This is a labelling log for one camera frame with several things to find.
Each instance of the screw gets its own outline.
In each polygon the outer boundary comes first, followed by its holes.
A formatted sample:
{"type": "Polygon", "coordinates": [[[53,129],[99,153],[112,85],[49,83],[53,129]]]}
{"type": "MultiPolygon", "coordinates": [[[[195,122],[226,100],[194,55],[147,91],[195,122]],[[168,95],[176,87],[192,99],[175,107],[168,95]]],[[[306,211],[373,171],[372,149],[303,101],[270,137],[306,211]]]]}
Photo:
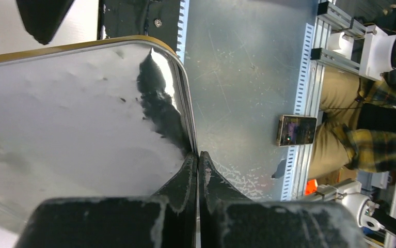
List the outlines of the screw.
{"type": "Polygon", "coordinates": [[[161,25],[163,25],[160,19],[155,19],[154,24],[156,27],[161,27],[161,25]]]}

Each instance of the orange object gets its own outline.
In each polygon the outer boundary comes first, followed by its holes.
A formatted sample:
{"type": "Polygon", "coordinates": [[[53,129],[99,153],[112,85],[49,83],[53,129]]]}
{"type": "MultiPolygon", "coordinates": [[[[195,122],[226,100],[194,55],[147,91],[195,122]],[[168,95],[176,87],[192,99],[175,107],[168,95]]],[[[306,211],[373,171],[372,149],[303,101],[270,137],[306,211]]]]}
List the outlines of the orange object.
{"type": "Polygon", "coordinates": [[[306,195],[316,192],[318,188],[318,182],[316,179],[310,180],[306,185],[306,195]]]}

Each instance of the phone screen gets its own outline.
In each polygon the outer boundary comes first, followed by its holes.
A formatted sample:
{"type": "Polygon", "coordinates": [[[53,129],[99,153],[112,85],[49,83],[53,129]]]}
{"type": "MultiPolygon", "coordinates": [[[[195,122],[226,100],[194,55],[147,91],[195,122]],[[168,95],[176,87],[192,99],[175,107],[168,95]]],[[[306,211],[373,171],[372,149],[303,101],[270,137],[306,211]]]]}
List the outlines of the phone screen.
{"type": "Polygon", "coordinates": [[[312,144],[315,131],[316,118],[283,115],[279,123],[277,144],[279,146],[312,144]]]}

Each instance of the plaid shirt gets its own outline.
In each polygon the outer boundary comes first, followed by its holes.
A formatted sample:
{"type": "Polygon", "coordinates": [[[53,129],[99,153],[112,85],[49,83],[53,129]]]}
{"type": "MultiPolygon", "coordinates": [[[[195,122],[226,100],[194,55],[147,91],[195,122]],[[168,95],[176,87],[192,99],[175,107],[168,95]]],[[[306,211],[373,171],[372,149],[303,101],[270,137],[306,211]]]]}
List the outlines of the plaid shirt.
{"type": "MultiPolygon", "coordinates": [[[[384,81],[361,80],[360,100],[377,106],[396,109],[396,89],[384,81]]],[[[350,130],[342,125],[333,129],[352,159],[350,168],[368,172],[396,171],[396,133],[350,130]]]]}

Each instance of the white wall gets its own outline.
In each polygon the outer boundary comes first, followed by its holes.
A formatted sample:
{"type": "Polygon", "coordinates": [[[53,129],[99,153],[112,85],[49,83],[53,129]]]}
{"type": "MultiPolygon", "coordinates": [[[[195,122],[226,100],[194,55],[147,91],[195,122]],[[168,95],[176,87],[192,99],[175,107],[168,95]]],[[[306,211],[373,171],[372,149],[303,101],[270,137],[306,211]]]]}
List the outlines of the white wall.
{"type": "Polygon", "coordinates": [[[25,31],[15,0],[0,0],[0,54],[96,40],[99,0],[75,0],[46,46],[25,31]]]}

